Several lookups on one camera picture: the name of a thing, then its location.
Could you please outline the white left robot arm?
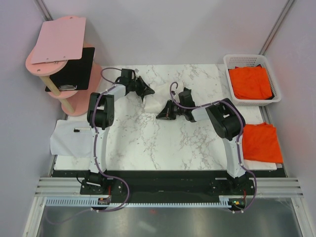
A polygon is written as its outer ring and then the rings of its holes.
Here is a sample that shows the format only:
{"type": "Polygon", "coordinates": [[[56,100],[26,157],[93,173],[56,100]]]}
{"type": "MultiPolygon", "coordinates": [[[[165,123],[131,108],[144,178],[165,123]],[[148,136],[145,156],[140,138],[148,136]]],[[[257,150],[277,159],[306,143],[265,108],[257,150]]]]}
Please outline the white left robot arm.
{"type": "Polygon", "coordinates": [[[110,127],[115,120],[115,102],[131,92],[142,100],[155,93],[135,70],[120,69],[120,76],[109,89],[90,95],[87,122],[92,130],[93,150],[89,171],[93,174],[106,177],[106,146],[110,127]]]}

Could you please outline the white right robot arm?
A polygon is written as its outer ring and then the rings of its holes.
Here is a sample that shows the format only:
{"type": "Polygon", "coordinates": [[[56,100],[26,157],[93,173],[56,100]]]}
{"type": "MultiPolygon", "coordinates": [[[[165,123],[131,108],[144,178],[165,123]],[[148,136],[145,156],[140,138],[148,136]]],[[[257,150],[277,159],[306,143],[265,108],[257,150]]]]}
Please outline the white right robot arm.
{"type": "Polygon", "coordinates": [[[240,177],[246,173],[242,152],[242,134],[245,127],[243,116],[229,98],[196,106],[191,90],[187,88],[184,88],[178,97],[180,102],[176,102],[174,98],[168,100],[156,119],[175,120],[177,116],[184,116],[189,122],[209,120],[224,143],[227,174],[230,178],[226,182],[227,191],[238,194],[244,188],[240,177]]]}

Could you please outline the cream and green t-shirt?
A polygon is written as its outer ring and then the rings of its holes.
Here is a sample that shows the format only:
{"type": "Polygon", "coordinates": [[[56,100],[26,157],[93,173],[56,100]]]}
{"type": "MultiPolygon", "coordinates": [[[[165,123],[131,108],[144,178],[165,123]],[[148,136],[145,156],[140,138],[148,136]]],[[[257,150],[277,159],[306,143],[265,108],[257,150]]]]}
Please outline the cream and green t-shirt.
{"type": "Polygon", "coordinates": [[[144,111],[151,114],[159,114],[165,107],[168,100],[171,99],[169,88],[170,83],[158,85],[152,83],[150,88],[155,91],[154,94],[144,97],[144,111]]]}

